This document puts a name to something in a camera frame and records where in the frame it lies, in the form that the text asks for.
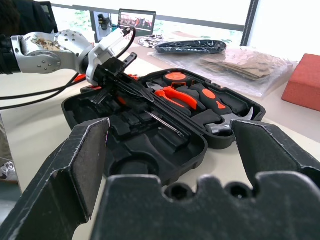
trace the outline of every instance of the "plastic bag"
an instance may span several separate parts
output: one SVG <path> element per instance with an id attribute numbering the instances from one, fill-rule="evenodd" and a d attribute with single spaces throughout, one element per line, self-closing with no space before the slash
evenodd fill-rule
<path id="1" fill-rule="evenodd" d="M 199 74 L 222 87 L 258 98 L 265 97 L 274 85 L 284 84 L 293 72 L 293 64 L 289 60 L 252 47 L 230 47 L 218 54 L 153 52 L 151 55 L 175 68 Z"/>

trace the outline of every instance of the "orange pliers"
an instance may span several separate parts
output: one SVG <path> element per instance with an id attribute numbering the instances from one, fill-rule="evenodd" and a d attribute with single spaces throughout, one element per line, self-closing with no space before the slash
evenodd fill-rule
<path id="1" fill-rule="evenodd" d="M 151 82 L 147 82 L 146 85 L 148 88 L 152 88 L 155 90 L 155 95 L 163 98 L 168 104 L 179 109 L 181 112 L 185 113 L 189 117 L 192 115 L 191 111 L 187 109 L 185 106 L 181 105 L 180 103 L 172 99 L 177 99 L 186 103 L 195 111 L 202 112 L 206 109 L 206 107 L 199 100 L 193 98 L 187 93 L 177 91 L 173 89 L 171 86 L 162 87 L 158 84 L 154 84 Z"/>

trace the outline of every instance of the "red box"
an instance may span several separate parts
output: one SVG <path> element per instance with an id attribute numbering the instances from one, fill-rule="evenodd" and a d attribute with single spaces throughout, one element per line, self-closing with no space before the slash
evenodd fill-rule
<path id="1" fill-rule="evenodd" d="M 282 100 L 320 111 L 320 56 L 303 56 L 284 90 Z"/>

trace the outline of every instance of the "person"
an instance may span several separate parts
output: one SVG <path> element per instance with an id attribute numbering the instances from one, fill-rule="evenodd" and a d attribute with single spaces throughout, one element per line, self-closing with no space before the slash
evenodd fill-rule
<path id="1" fill-rule="evenodd" d="M 57 24 L 39 2 L 31 0 L 0 0 L 0 35 L 8 37 L 33 32 L 51 34 Z"/>

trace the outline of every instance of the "tool case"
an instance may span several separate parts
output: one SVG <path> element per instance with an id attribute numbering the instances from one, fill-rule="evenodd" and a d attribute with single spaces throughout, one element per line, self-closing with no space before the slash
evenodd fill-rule
<path id="1" fill-rule="evenodd" d="M 122 73 L 119 79 L 131 89 L 136 88 L 152 98 L 132 97 L 118 82 L 106 84 L 105 88 L 94 90 L 86 88 L 84 93 L 70 97 L 62 103 L 65 118 L 70 126 L 85 121 L 105 118 L 110 119 L 107 139 L 107 157 L 104 174 L 106 177 L 119 174 L 151 174 L 160 177 L 162 185 L 169 185 L 186 172 L 197 168 L 203 161 L 206 151 L 228 148 L 235 138 L 231 132 L 213 135 L 205 128 L 206 124 L 221 122 L 218 115 L 204 112 L 186 116 L 174 106 L 147 88 L 147 83 L 167 86 L 163 81 L 168 73 L 183 73 L 192 79 L 192 84 L 201 83 L 207 89 L 219 95 L 220 100 L 229 106 L 233 113 L 245 116 L 253 107 L 253 121 L 261 121 L 265 109 L 256 102 L 228 89 L 221 88 L 210 80 L 184 69 L 167 69 L 154 72 L 134 80 Z M 122 97 L 129 102 L 125 105 Z M 171 125 L 181 135 L 161 124 L 149 113 Z"/>

